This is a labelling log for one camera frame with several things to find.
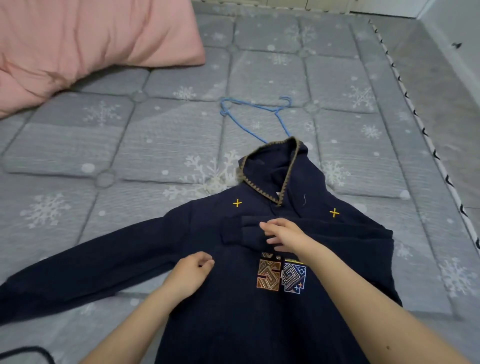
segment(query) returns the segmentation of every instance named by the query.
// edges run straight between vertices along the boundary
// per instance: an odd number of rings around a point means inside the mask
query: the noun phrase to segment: pink pillow
[[[113,64],[204,63],[190,0],[0,0],[0,118]]]

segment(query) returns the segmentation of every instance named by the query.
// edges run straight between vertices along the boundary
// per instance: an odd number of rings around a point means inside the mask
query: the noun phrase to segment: black and white piping
[[[435,149],[435,146],[433,145],[432,140],[430,139],[427,132],[425,131],[425,126],[423,125],[423,122],[422,122],[420,116],[418,116],[418,113],[415,110],[415,106],[413,105],[413,102],[410,100],[410,97],[408,96],[407,89],[403,85],[402,78],[400,77],[400,74],[398,73],[398,71],[396,69],[396,66],[395,66],[395,63],[393,62],[392,57],[390,57],[390,54],[388,54],[388,49],[384,44],[384,40],[382,39],[382,36],[378,32],[378,29],[375,26],[375,24],[373,24],[373,22],[370,19],[368,20],[368,22],[372,25],[373,30],[374,30],[375,34],[377,35],[378,40],[380,41],[380,44],[382,45],[382,47],[384,49],[385,55],[387,56],[388,61],[390,63],[390,67],[392,68],[392,71],[395,75],[395,78],[398,82],[398,85],[400,86],[400,89],[402,90],[403,96],[405,97],[405,101],[407,102],[408,106],[410,107],[410,110],[412,111],[413,115],[415,116],[415,120],[417,121],[417,124],[420,127],[423,138],[425,139],[425,141],[428,145],[428,148],[430,149],[430,152],[433,155],[433,159],[435,160],[435,162],[437,164],[437,167],[440,170],[440,173],[442,174],[442,177],[445,180],[445,183],[446,183],[448,189],[450,190],[450,193],[452,194],[453,199],[455,200],[456,207],[458,208],[458,211],[460,212],[460,215],[463,219],[463,222],[465,223],[465,226],[468,230],[468,233],[470,234],[470,237],[472,238],[472,241],[475,244],[475,247],[477,248],[477,253],[480,255],[480,240],[479,240],[479,237],[478,237],[477,233],[475,232],[475,228],[473,227],[473,224],[472,224],[470,218],[468,217],[467,213],[465,212],[462,201],[460,200],[460,196],[458,195],[458,192],[457,192],[456,188],[454,187],[454,185],[451,181],[451,178],[448,175],[444,164],[442,163],[442,160],[438,156],[437,150]]]

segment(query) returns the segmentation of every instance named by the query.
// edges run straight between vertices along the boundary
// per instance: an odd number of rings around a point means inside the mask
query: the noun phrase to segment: person's left arm
[[[80,364],[137,364],[170,312],[202,285],[213,268],[211,255],[198,252],[181,259],[153,291]]]

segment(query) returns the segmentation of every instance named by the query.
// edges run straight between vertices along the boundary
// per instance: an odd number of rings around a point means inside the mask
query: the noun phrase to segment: black cable
[[[53,360],[53,356],[41,346],[22,346],[21,348],[8,350],[6,352],[0,352],[0,360],[10,358],[11,356],[22,354],[25,352],[37,352],[46,359],[48,364],[55,364],[55,360]]]

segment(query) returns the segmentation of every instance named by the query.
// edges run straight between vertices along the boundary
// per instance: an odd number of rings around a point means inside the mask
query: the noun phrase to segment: person's left hand
[[[197,252],[178,261],[162,284],[179,300],[191,296],[207,278],[215,261],[210,254]]]

